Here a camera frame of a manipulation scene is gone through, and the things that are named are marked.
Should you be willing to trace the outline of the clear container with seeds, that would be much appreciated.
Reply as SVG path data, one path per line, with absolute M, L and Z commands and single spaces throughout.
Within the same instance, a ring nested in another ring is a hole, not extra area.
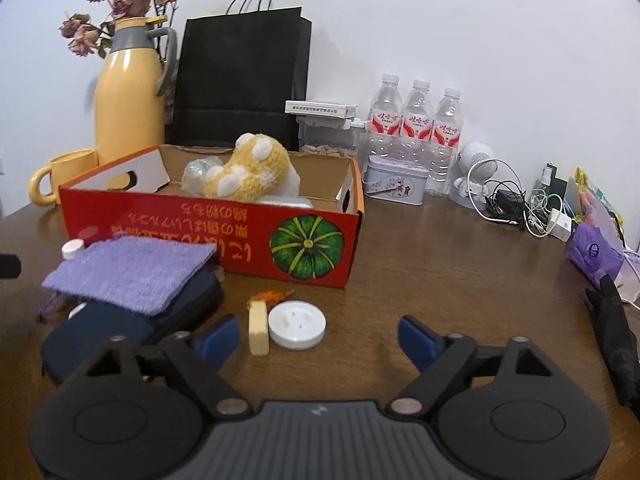
M 355 157 L 366 123 L 361 119 L 298 116 L 299 151 L 329 157 Z

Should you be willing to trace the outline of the left water bottle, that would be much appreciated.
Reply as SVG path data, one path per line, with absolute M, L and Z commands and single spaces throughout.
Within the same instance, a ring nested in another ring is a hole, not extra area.
M 382 76 L 381 87 L 372 99 L 368 115 L 367 155 L 392 156 L 394 139 L 401 123 L 401 97 L 399 77 Z

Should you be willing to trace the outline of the crumpled iridescent plastic wrap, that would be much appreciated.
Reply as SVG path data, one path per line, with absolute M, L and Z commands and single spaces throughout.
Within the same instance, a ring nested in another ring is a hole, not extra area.
M 218 156 L 208 156 L 191 160 L 186 164 L 181 178 L 181 191 L 190 196 L 204 195 L 208 175 L 214 174 L 224 163 Z

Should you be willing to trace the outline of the black paper shopping bag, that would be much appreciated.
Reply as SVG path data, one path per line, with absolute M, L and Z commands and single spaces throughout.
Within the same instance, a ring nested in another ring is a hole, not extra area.
M 312 23 L 299 6 L 186 21 L 167 142 L 231 148 L 265 133 L 299 148 L 288 101 L 307 96 Z

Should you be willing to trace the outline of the right water bottle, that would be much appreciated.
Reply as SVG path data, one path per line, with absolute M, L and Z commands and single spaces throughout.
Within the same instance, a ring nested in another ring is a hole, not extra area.
M 460 90 L 446 88 L 435 110 L 425 185 L 425 192 L 433 196 L 444 196 L 448 191 L 449 173 L 457 155 L 463 125 L 460 98 Z

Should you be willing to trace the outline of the colourful snack packet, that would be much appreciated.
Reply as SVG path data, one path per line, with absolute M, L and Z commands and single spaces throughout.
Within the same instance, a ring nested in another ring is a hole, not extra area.
M 598 228 L 608 244 L 617 250 L 624 249 L 622 217 L 582 168 L 576 168 L 574 179 L 578 192 L 578 222 Z

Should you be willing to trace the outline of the purple tissue pack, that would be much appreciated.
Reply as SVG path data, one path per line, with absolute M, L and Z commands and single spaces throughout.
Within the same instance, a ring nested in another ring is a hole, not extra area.
M 567 257 L 593 286 L 608 276 L 626 304 L 639 307 L 639 256 L 611 245 L 596 226 L 581 223 L 568 242 Z

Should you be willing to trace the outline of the middle water bottle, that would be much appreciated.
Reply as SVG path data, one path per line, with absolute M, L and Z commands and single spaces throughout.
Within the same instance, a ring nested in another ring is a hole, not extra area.
M 430 88 L 428 81 L 413 81 L 412 90 L 401 110 L 401 157 L 421 165 L 428 159 L 427 144 L 433 129 L 434 108 Z

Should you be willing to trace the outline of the yellow white plush toy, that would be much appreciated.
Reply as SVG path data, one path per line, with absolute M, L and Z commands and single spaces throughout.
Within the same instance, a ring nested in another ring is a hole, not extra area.
M 257 202 L 264 196 L 299 196 L 300 177 L 288 151 L 271 136 L 244 133 L 235 141 L 228 162 L 207 171 L 207 198 Z

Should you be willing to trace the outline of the white robot figurine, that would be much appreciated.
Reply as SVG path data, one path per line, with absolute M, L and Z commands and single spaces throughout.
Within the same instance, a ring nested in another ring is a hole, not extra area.
M 454 164 L 450 200 L 460 206 L 485 212 L 487 182 L 497 170 L 497 159 L 488 145 L 477 141 L 465 144 Z

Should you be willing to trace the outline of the red pumpkin cardboard box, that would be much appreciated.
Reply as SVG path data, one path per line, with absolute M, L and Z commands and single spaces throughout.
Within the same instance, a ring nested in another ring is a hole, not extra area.
M 345 287 L 364 213 L 353 159 L 291 154 L 303 203 L 288 206 L 186 195 L 184 168 L 210 155 L 230 153 L 161 145 L 62 184 L 68 235 L 87 243 L 131 235 L 213 244 L 228 272 Z

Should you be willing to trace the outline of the water bottle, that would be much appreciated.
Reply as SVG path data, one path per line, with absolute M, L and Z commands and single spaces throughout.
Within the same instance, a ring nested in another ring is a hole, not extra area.
M 433 196 L 444 196 L 448 191 L 449 173 L 457 155 L 463 125 L 460 98 L 460 90 L 446 88 L 435 110 L 425 185 L 425 192 Z
M 412 90 L 401 110 L 401 157 L 421 165 L 428 159 L 427 144 L 433 129 L 434 108 L 430 88 L 428 81 L 413 81 Z
M 394 139 L 401 123 L 401 97 L 399 77 L 382 76 L 381 87 L 372 99 L 368 115 L 367 155 L 392 156 Z

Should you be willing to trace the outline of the yellow thermos jug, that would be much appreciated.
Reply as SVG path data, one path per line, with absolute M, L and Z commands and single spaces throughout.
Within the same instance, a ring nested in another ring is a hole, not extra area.
M 96 158 L 106 165 L 165 142 L 165 93 L 177 66 L 178 37 L 166 18 L 115 23 L 94 94 Z

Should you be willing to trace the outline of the lavender tin box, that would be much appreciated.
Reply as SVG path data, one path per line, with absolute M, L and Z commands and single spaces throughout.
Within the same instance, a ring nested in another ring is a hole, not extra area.
M 370 155 L 363 191 L 377 200 L 421 206 L 426 178 L 427 170 L 417 162 Z

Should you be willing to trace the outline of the purple knitted cloth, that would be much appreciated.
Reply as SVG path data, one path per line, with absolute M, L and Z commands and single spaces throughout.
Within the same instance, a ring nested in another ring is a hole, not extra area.
M 145 315 L 165 311 L 216 254 L 214 244 L 122 236 L 95 242 L 64 260 L 42 286 Z

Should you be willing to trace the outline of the navy blue zipper pouch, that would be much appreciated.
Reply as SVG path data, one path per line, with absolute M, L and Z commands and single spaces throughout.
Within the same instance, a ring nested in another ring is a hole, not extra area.
M 85 359 L 116 336 L 128 344 L 156 344 L 164 337 L 192 332 L 219 306 L 220 281 L 209 270 L 198 271 L 171 304 L 157 315 L 145 315 L 91 300 L 47 336 L 40 348 L 41 371 L 55 385 L 73 374 Z

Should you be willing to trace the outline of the white round plastic disc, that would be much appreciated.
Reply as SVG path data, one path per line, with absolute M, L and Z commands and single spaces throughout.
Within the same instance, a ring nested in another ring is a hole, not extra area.
M 268 314 L 269 336 L 288 350 L 318 346 L 326 333 L 326 317 L 313 304 L 302 300 L 283 301 Z

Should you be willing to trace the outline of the yellow rectangular eraser block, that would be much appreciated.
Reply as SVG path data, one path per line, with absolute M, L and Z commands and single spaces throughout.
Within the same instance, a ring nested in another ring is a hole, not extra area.
M 248 306 L 248 343 L 252 356 L 268 356 L 268 309 L 264 300 L 252 300 Z

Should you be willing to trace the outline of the yellow ceramic mug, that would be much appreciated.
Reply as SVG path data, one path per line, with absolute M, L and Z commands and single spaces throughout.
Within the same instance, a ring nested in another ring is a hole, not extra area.
M 96 166 L 98 166 L 98 158 L 93 148 L 82 148 L 51 158 L 47 165 L 37 170 L 29 180 L 30 201 L 40 207 L 61 203 L 58 188 L 67 181 L 93 170 Z M 47 194 L 40 190 L 40 184 L 45 178 L 49 179 L 51 187 L 51 191 Z

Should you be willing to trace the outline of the white flat carton box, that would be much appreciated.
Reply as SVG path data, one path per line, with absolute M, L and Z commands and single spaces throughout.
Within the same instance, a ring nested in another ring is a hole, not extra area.
M 299 100 L 287 100 L 284 111 L 296 116 L 335 119 L 352 119 L 357 115 L 356 105 Z

